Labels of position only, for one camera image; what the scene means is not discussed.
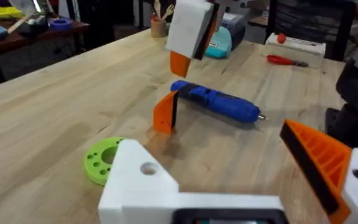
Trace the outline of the bare white left gripper left finger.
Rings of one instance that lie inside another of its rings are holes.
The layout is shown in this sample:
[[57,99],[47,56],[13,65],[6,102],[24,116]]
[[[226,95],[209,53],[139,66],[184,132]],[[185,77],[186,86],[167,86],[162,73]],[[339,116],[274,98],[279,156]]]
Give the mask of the bare white left gripper left finger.
[[134,139],[118,145],[98,205],[101,223],[170,223],[163,205],[179,193],[178,182]]

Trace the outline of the white orange left gripper right finger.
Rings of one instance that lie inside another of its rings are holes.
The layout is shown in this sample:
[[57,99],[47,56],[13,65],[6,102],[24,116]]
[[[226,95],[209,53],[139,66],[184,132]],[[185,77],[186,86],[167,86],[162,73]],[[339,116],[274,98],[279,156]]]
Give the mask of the white orange left gripper right finger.
[[326,223],[358,223],[358,147],[294,120],[280,137],[326,214]]

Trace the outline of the finger of the white orange right gripper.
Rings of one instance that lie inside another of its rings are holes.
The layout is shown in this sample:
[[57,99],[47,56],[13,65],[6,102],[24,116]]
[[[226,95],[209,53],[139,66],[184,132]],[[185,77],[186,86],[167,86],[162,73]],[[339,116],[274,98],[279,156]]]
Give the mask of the finger of the white orange right gripper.
[[218,9],[214,1],[176,2],[166,43],[173,74],[185,78],[191,61],[203,58],[216,28]]

